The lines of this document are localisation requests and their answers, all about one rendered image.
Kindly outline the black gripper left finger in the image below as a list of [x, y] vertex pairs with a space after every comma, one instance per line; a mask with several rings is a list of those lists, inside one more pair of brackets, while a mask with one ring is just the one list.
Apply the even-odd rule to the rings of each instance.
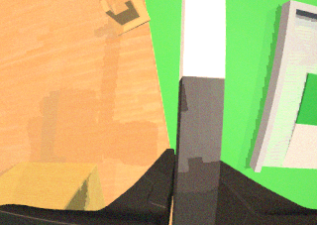
[[0, 225], [169, 225], [175, 152], [166, 149], [131, 188], [99, 210], [0, 205]]

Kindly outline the green flat mat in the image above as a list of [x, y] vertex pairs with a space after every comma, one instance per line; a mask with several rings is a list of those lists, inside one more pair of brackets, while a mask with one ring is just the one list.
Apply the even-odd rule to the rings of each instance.
[[[272, 74], [282, 3], [288, 0], [226, 0], [225, 113], [221, 161], [274, 193], [317, 209], [317, 169], [250, 162]], [[182, 0], [146, 0], [170, 148], [177, 145]]]

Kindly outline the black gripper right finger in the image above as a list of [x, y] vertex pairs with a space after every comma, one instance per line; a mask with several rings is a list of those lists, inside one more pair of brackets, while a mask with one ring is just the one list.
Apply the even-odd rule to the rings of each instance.
[[317, 209], [298, 205], [221, 161], [214, 225], [317, 225]]

